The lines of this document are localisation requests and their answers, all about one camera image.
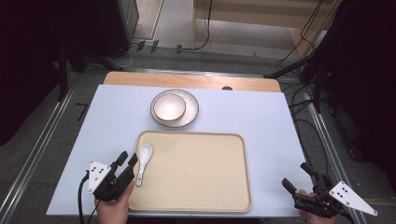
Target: rectangular tray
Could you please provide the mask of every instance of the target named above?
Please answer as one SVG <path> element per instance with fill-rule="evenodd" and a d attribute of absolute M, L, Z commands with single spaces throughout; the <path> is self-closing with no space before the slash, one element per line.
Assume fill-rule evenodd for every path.
<path fill-rule="evenodd" d="M 129 200 L 133 210 L 246 212 L 251 206 L 243 138 L 233 133 L 145 131 L 135 151 L 149 143 L 153 153 L 141 187 Z M 137 175 L 139 164 L 134 168 Z"/>

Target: white spoon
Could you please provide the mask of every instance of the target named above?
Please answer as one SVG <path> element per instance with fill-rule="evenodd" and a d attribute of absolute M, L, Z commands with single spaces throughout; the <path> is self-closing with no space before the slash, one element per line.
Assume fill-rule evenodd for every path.
<path fill-rule="evenodd" d="M 136 185 L 138 187 L 142 186 L 143 172 L 145 172 L 146 164 L 152 155 L 152 146 L 150 144 L 143 144 L 139 149 L 139 174 L 137 175 Z"/>

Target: black cable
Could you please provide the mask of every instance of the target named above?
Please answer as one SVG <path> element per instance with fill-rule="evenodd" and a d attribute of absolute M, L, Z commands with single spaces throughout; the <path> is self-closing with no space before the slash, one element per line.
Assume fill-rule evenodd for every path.
<path fill-rule="evenodd" d="M 266 221 L 269 221 L 269 220 L 271 220 L 271 218 L 261 219 L 260 223 L 263 223 L 263 222 L 266 222 Z"/>
<path fill-rule="evenodd" d="M 308 91 L 304 91 L 304 92 L 307 92 L 308 93 Z M 290 93 L 288 93 L 286 96 L 289 96 L 290 94 L 292 94 L 292 93 L 294 93 L 294 91 L 293 92 L 290 92 Z M 308 93 L 310 96 L 312 96 L 312 94 L 311 93 Z"/>
<path fill-rule="evenodd" d="M 96 209 L 98 208 L 99 203 L 100 203 L 101 201 L 102 201 L 102 200 L 99 200 L 98 203 L 96 204 L 95 208 L 93 209 L 93 211 L 92 211 L 92 213 L 91 213 L 91 215 L 90 215 L 90 218 L 88 219 L 88 224 L 90 224 L 91 219 L 92 219 L 92 217 L 93 217 L 93 213 L 95 213 L 95 211 L 96 211 Z"/>
<path fill-rule="evenodd" d="M 85 112 L 87 112 L 88 104 L 76 103 L 76 105 L 83 105 L 84 109 L 82 110 L 81 114 L 79 115 L 77 121 L 81 121 L 82 117 L 84 117 Z"/>
<path fill-rule="evenodd" d="M 306 156 L 307 162 L 308 162 L 311 166 L 312 166 L 311 160 L 310 160 L 310 158 L 309 158 L 309 156 L 308 156 L 308 154 L 307 154 L 306 149 L 304 148 L 303 140 L 302 140 L 301 135 L 300 135 L 300 126 L 299 126 L 299 124 L 298 124 L 298 121 L 303 121 L 303 122 L 306 122 L 307 124 L 309 124 L 309 125 L 315 130 L 316 134 L 318 135 L 318 138 L 319 138 L 319 140 L 320 140 L 320 143 L 323 145 L 323 152 L 324 152 L 324 157 L 325 157 L 325 162 L 326 162 L 326 175 L 327 175 L 327 174 L 329 173 L 328 158 L 327 158 L 326 150 L 325 150 L 325 148 L 324 148 L 324 144 L 323 144 L 323 142 L 322 142 L 322 139 L 320 138 L 320 134 L 319 134 L 317 128 L 316 128 L 313 124 L 311 124 L 309 121 L 307 121 L 307 120 L 304 120 L 304 119 L 297 119 L 297 118 L 296 118 L 296 114 L 299 113 L 301 110 L 299 110 L 299 111 L 297 111 L 297 112 L 294 111 L 294 107 L 295 107 L 295 106 L 301 105 L 301 104 L 306 104 L 306 103 L 311 103 L 311 101 L 313 100 L 313 99 L 309 99 L 309 100 L 306 100 L 306 101 L 302 101 L 302 102 L 300 102 L 300 103 L 298 103 L 298 104 L 295 104 L 295 103 L 294 103 L 294 99 L 295 99 L 297 93 L 300 92 L 300 91 L 301 91 L 302 89 L 304 89 L 305 87 L 307 87 L 308 85 L 309 85 L 309 84 L 303 85 L 300 89 L 298 89 L 298 90 L 293 94 L 293 96 L 291 97 L 291 105 L 289 105 L 289 108 L 290 108 L 290 110 L 291 110 L 291 117 L 292 117 L 293 122 L 294 122 L 294 124 L 295 124 L 295 126 L 296 126 L 297 135 L 299 136 L 299 140 L 300 140 L 300 144 L 301 144 L 302 149 L 303 149 L 303 153 L 304 153 L 305 156 Z"/>
<path fill-rule="evenodd" d="M 205 23 L 205 28 L 206 28 L 206 31 L 207 31 L 206 41 L 198 49 L 204 48 L 206 46 L 206 44 L 209 42 L 209 38 L 210 38 L 209 23 L 210 23 L 210 15 L 211 15 L 211 12 L 212 12 L 212 2 L 213 2 L 213 0 L 210 0 L 209 14 L 207 16 L 207 27 L 206 27 L 206 23 Z M 198 50 L 198 49 L 174 49 L 174 48 L 167 48 L 167 47 L 156 47 L 156 48 L 157 49 L 170 49 L 170 50 L 175 50 L 175 51 L 196 51 L 196 50 Z"/>
<path fill-rule="evenodd" d="M 320 98 L 319 100 L 320 100 L 321 102 L 327 102 L 327 101 L 329 101 L 327 98 Z M 301 102 L 299 102 L 299 103 L 297 103 L 297 104 L 289 105 L 289 108 L 295 107 L 295 106 L 297 106 L 297 105 L 303 105 L 303 104 L 305 104 L 305 103 L 313 103 L 313 102 L 314 102 L 314 99 L 304 100 L 304 101 L 301 101 Z"/>
<path fill-rule="evenodd" d="M 82 214 L 82 202 L 81 202 L 81 193 L 82 193 L 82 186 L 84 186 L 85 181 L 90 178 L 90 171 L 87 170 L 87 174 L 82 178 L 81 183 L 78 187 L 78 214 L 79 214 L 79 223 L 84 224 L 84 216 Z"/>
<path fill-rule="evenodd" d="M 312 51 L 312 53 L 311 53 L 308 57 L 306 57 L 306 58 L 304 58 L 304 59 L 302 59 L 302 60 L 304 60 L 304 61 L 306 62 L 308 59 L 310 59 L 310 58 L 312 58 L 312 57 L 314 56 L 314 54 L 315 54 L 315 46 L 314 46 L 310 41 L 308 41 L 307 39 L 305 39 L 305 35 L 306 35 L 306 33 L 308 32 L 309 28 L 311 27 L 311 25 L 312 25 L 314 19 L 315 19 L 316 16 L 318 15 L 318 11 L 319 11 L 319 9 L 320 9 L 322 3 L 323 3 L 323 0 L 320 0 L 320 1 L 318 2 L 317 6 L 315 7 L 314 11 L 312 12 L 310 18 L 308 19 L 308 21 L 307 21 L 306 24 L 304 25 L 302 31 L 300 32 L 300 37 L 301 37 L 300 41 L 295 45 L 295 47 L 290 51 L 290 53 L 289 53 L 284 59 L 282 59 L 282 60 L 280 60 L 280 61 L 278 61 L 278 62 L 276 63 L 276 70 L 278 70 L 278 67 L 281 66 L 281 64 L 282 64 L 285 60 L 287 60 L 287 59 L 289 58 L 289 56 L 297 49 L 297 47 L 303 42 L 303 40 L 305 40 L 306 42 L 308 42 L 308 43 L 311 45 L 311 47 L 313 47 L 313 51 Z"/>
<path fill-rule="evenodd" d="M 295 87 L 295 86 L 300 86 L 300 85 L 303 85 L 303 84 L 298 83 L 298 84 L 290 85 L 290 86 L 288 86 L 287 88 L 283 89 L 282 92 L 285 93 L 285 91 L 286 91 L 287 89 L 292 88 L 292 87 Z"/>
<path fill-rule="evenodd" d="M 287 59 L 289 59 L 289 60 L 294 60 L 294 61 L 299 61 L 300 59 L 295 59 L 295 58 L 287 58 Z M 279 62 L 277 62 L 276 63 L 277 64 L 277 66 L 276 66 L 276 69 L 277 69 L 277 67 L 279 66 L 280 68 L 285 68 L 284 66 L 282 66 L 282 64 L 279 64 Z M 301 71 L 300 71 L 300 68 L 296 68 L 296 69 L 294 69 L 293 71 L 291 71 L 291 73 L 293 73 L 293 74 L 300 74 L 301 73 Z"/>
<path fill-rule="evenodd" d="M 205 1 L 202 1 L 202 8 L 205 8 Z M 206 31 L 209 33 L 209 28 L 208 28 L 208 26 L 206 25 L 206 20 L 204 20 L 204 26 L 205 26 L 205 29 L 206 29 Z M 209 39 L 209 48 L 211 48 L 212 47 L 212 42 L 210 41 L 210 38 L 208 38 Z"/>
<path fill-rule="evenodd" d="M 317 134 L 319 140 L 320 140 L 320 143 L 323 145 L 323 142 L 322 142 L 322 140 L 321 140 L 321 138 L 320 138 L 320 134 L 319 134 L 318 129 L 317 129 L 311 122 L 309 122 L 309 121 L 306 120 L 306 119 L 296 119 L 295 122 L 297 122 L 297 121 L 305 122 L 305 123 L 308 124 L 311 128 L 313 128 L 313 129 L 315 130 L 315 133 Z M 326 164 L 326 170 L 325 170 L 326 172 L 325 172 L 325 174 L 328 175 L 328 174 L 329 174 L 329 162 L 328 162 L 327 153 L 326 153 L 326 150 L 325 150 L 324 147 L 323 147 L 323 153 L 324 153 L 324 159 L 325 159 L 325 164 Z"/>
<path fill-rule="evenodd" d="M 296 92 L 296 91 L 291 91 L 291 92 L 289 92 L 288 94 L 286 94 L 285 97 L 288 97 L 288 96 L 294 94 L 295 92 Z"/>
<path fill-rule="evenodd" d="M 209 14 L 208 14 L 208 16 L 207 16 L 207 29 L 206 29 L 206 30 L 207 30 L 207 37 L 206 37 L 206 41 L 205 41 L 205 43 L 204 43 L 201 47 L 199 47 L 198 49 L 204 48 L 204 47 L 206 46 L 207 42 L 209 41 L 209 37 L 210 37 L 209 23 L 210 23 L 210 14 L 212 13 L 212 3 L 213 3 L 213 0 L 210 0 Z M 198 49 L 181 49 L 181 50 L 198 50 Z"/>
<path fill-rule="evenodd" d="M 342 217 L 345 217 L 350 223 L 355 224 L 355 221 L 353 220 L 352 216 L 346 212 L 345 208 L 343 207 L 341 210 L 335 207 L 333 204 L 331 205 L 332 209 L 337 211 L 338 214 L 340 214 Z"/>
<path fill-rule="evenodd" d="M 292 105 L 294 104 L 294 98 L 295 98 L 295 96 L 297 95 L 297 93 L 298 93 L 300 90 L 302 90 L 303 88 L 305 88 L 306 86 L 308 86 L 308 84 L 303 85 L 301 88 L 299 88 L 299 89 L 293 94 L 293 96 L 291 97 L 291 104 L 292 104 Z M 303 144 L 303 140 L 302 140 L 301 133 L 300 133 L 300 127 L 298 126 L 298 123 L 295 122 L 296 118 L 295 118 L 295 116 L 294 116 L 294 109 L 293 109 L 293 107 L 291 107 L 290 110 L 291 110 L 291 117 L 292 117 L 292 119 L 293 119 L 294 125 L 296 126 L 296 132 L 297 132 L 298 139 L 299 139 L 299 141 L 300 141 L 300 146 L 301 146 L 301 148 L 302 148 L 302 150 L 303 150 L 303 153 L 304 153 L 304 155 L 305 155 L 306 161 L 308 162 L 309 165 L 312 166 L 312 161 L 311 161 L 311 159 L 309 158 L 309 155 L 308 155 L 308 153 L 307 153 L 307 151 L 306 151 L 306 148 L 304 147 L 304 144 Z"/>
<path fill-rule="evenodd" d="M 305 110 L 310 104 L 305 104 L 303 106 L 301 106 L 300 108 L 298 108 L 297 111 L 294 112 L 294 117 L 297 116 L 298 113 L 300 113 L 301 111 Z"/>

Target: metal rail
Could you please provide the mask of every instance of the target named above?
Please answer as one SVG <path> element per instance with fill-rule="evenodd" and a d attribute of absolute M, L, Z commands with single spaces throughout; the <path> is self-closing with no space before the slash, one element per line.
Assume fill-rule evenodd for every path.
<path fill-rule="evenodd" d="M 310 99 L 307 93 L 305 93 L 304 95 L 305 95 L 305 99 L 307 100 Z M 323 146 L 329 158 L 329 163 L 332 169 L 334 170 L 334 175 L 337 182 L 343 180 L 349 186 L 352 186 L 347 177 L 347 173 L 337 155 L 337 151 L 334 147 L 334 144 L 332 143 L 332 139 L 326 128 L 323 117 L 321 116 L 321 114 L 318 114 L 313 104 L 309 105 L 309 111 L 311 113 L 313 121 L 315 122 L 315 125 L 317 126 L 320 138 L 323 142 Z M 367 220 L 362 212 L 356 211 L 354 209 L 348 209 L 348 210 L 349 210 L 349 214 L 352 216 L 356 224 L 367 224 Z"/>
<path fill-rule="evenodd" d="M 46 126 L 44 127 L 37 141 L 35 142 L 35 145 L 33 146 L 28 159 L 26 160 L 25 164 L 21 168 L 20 173 L 18 174 L 17 178 L 9 189 L 7 196 L 0 208 L 0 224 L 7 224 L 11 219 L 11 216 L 15 208 L 17 207 L 18 202 L 20 201 L 22 194 L 26 190 L 27 185 L 29 184 L 29 181 L 33 176 L 33 173 L 35 172 L 35 168 L 40 162 L 40 159 L 44 154 L 44 151 L 46 150 L 50 138 L 52 137 L 52 134 L 55 131 L 58 122 L 67 107 L 67 104 L 69 103 L 78 79 L 79 76 L 76 73 L 73 73 L 70 78 L 70 91 L 66 94 L 64 99 L 61 102 L 58 102 L 58 104 L 55 106 L 49 117 L 49 120 L 47 121 Z"/>

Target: white plate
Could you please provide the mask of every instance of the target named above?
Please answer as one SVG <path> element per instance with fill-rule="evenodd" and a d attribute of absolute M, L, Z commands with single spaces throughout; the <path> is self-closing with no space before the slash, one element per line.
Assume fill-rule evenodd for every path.
<path fill-rule="evenodd" d="M 184 114 L 178 119 L 163 120 L 158 118 L 157 115 L 155 114 L 154 111 L 155 102 L 157 102 L 159 98 L 167 94 L 174 94 L 180 96 L 186 103 L 186 110 L 184 111 Z M 182 127 L 191 123 L 197 117 L 198 111 L 199 111 L 199 106 L 195 97 L 191 93 L 179 89 L 163 91 L 160 94 L 158 94 L 151 103 L 151 116 L 161 125 L 170 128 Z"/>

